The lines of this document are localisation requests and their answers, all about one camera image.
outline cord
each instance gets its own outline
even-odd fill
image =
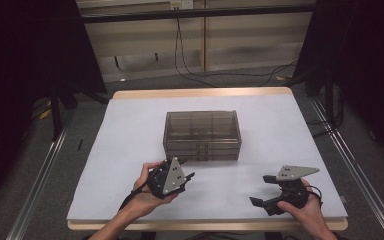
[[[249,76],[249,77],[264,77],[264,76],[269,76],[269,78],[261,85],[258,85],[258,87],[262,87],[264,85],[266,85],[267,83],[270,82],[271,78],[273,77],[274,74],[276,73],[279,73],[283,70],[285,70],[286,68],[288,67],[292,67],[292,66],[295,66],[297,60],[287,64],[287,65],[282,65],[282,66],[278,66],[276,67],[275,69],[273,69],[273,71],[271,71],[270,73],[264,73],[264,74],[246,74],[246,73],[209,73],[209,74],[196,74],[196,73],[193,73],[189,70],[189,68],[187,67],[186,65],[186,61],[185,61],[185,55],[184,55],[184,48],[183,48],[183,38],[182,38],[182,31],[180,29],[180,21],[179,19],[177,19],[177,34],[176,34],[176,48],[175,48],[175,52],[174,52],[174,66],[176,68],[176,71],[180,74],[180,76],[188,79],[188,80],[191,80],[191,81],[197,81],[197,82],[200,82],[200,83],[204,83],[208,86],[211,86],[211,87],[215,87],[217,88],[217,86],[215,85],[212,85],[210,83],[207,83],[207,82],[204,82],[204,81],[201,81],[201,80],[198,80],[198,79],[193,79],[193,78],[189,78],[189,77],[186,77],[185,75],[183,75],[178,67],[177,67],[177,49],[178,49],[178,41],[180,40],[180,49],[181,49],[181,53],[182,53],[182,62],[183,62],[183,65],[185,66],[185,69],[186,71],[192,75],[192,76],[195,76],[195,77],[210,77],[210,76]]]
[[[317,199],[319,199],[320,206],[322,206],[322,204],[323,204],[323,202],[322,202],[322,191],[320,191],[320,189],[317,188],[317,187],[315,187],[315,186],[311,186],[311,185],[310,185],[310,186],[306,186],[306,187],[314,188],[314,189],[316,189],[316,190],[319,192],[319,194],[317,194],[317,193],[315,193],[315,192],[307,191],[309,194],[316,196]]]
[[[123,209],[130,202],[130,200],[132,200],[139,193],[142,193],[142,189],[146,186],[146,184],[148,184],[149,179],[152,179],[155,176],[155,174],[158,172],[158,169],[160,169],[160,168],[161,168],[161,165],[157,167],[156,171],[154,171],[150,176],[148,176],[148,178],[146,179],[146,181],[144,183],[142,183],[142,185],[140,185],[135,190],[132,190],[130,192],[130,194],[124,199],[123,203],[121,204],[121,206],[118,210]]]
[[[341,92],[339,95],[337,109],[338,109],[337,115],[335,117],[333,117],[333,119],[332,119],[333,120],[332,124],[333,124],[334,129],[328,129],[328,130],[313,134],[313,138],[320,137],[320,136],[327,134],[327,133],[332,133],[342,125],[342,122],[344,120],[344,97],[343,97]],[[310,120],[307,122],[307,124],[309,124],[309,125],[326,124],[326,123],[329,123],[329,122],[328,121],[320,121],[320,120]]]

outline metal rail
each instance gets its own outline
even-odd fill
[[[327,117],[325,116],[326,111],[322,103],[316,98],[313,98],[312,103],[317,114],[319,115],[319,118],[322,121],[327,122]],[[332,139],[333,143],[341,154],[345,165],[348,167],[348,170],[350,171],[355,182],[360,188],[367,203],[371,207],[373,213],[375,214],[379,223],[384,229],[384,203],[382,199],[379,197],[376,190],[373,188],[372,184],[364,174],[363,170],[360,168],[360,165],[358,164],[354,155],[351,153],[351,150],[348,148],[341,134],[336,129],[334,129],[329,123],[325,123],[324,125],[326,130],[331,131],[329,133],[330,138]]]
[[[120,13],[120,14],[91,14],[82,15],[80,18],[55,18],[47,20],[51,23],[106,23],[106,22],[128,22],[143,20],[161,20],[177,18],[199,18],[199,17],[222,17],[238,15],[260,15],[260,14],[282,14],[282,13],[302,13],[313,12],[316,4],[299,5],[278,5],[265,7],[247,8],[205,8],[205,9],[185,9],[139,13]]]
[[[65,121],[65,127],[62,129],[61,134],[58,136],[58,138],[54,142],[52,142],[48,154],[45,158],[45,161],[43,162],[42,168],[40,169],[39,174],[37,175],[36,180],[33,184],[33,187],[30,190],[29,196],[24,202],[23,208],[18,213],[17,218],[11,227],[11,230],[6,238],[7,240],[23,239],[27,227],[30,223],[30,220],[33,216],[33,213],[36,209],[37,203],[39,202],[40,195],[42,194],[42,191],[45,188],[46,180],[48,179],[55,159],[58,156],[58,152],[64,142],[65,136],[67,134],[67,129],[71,125],[74,112],[75,109],[68,111],[68,116]]]

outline gray floor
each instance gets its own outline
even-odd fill
[[[273,67],[244,68],[226,70],[243,74],[270,73]],[[293,69],[277,74],[288,76]],[[195,77],[217,87],[246,87],[259,86],[266,77],[249,76],[212,76]],[[279,86],[283,82],[272,80],[266,86]],[[171,88],[202,88],[209,87],[197,81],[185,79],[179,75],[161,76],[155,78],[127,80],[107,83],[107,96],[110,97],[118,90],[134,89],[171,89]],[[318,119],[312,100],[305,95],[302,84],[294,86],[293,92],[297,103],[306,120]],[[39,198],[35,211],[31,216],[23,239],[81,239],[92,234],[88,231],[72,231],[66,226],[67,212],[74,195],[77,181],[83,170],[96,133],[102,122],[106,106],[94,102],[84,96],[77,96],[79,107],[74,110],[71,124],[53,168],[47,178],[45,188]],[[346,140],[355,157],[355,164],[361,166],[380,198],[384,201],[384,146],[373,141],[369,135],[370,128],[345,102],[344,122],[339,132]],[[324,130],[321,125],[309,125],[312,133]],[[52,144],[52,121],[35,118],[20,152],[17,165],[0,190],[0,239],[5,239],[21,210],[25,199],[34,183],[43,160]],[[315,138],[315,142],[331,174],[331,177],[349,214],[349,227],[340,234],[349,239],[384,239],[384,229],[374,214],[371,206],[363,196],[359,186],[348,170],[342,156],[333,144],[329,134]],[[285,233],[309,239],[302,232]],[[133,239],[139,237],[137,232],[126,232],[124,236]]]

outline forearm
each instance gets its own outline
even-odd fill
[[[337,240],[336,236],[327,226],[321,227],[316,231],[309,231],[309,233],[314,240]]]
[[[120,233],[136,220],[136,217],[133,216],[132,210],[130,208],[125,208],[120,210],[111,221],[105,224],[99,231],[97,231],[90,240],[114,240],[120,235]]]

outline plastic drawer organizer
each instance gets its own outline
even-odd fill
[[[163,141],[167,159],[238,160],[241,143],[236,111],[167,113]]]

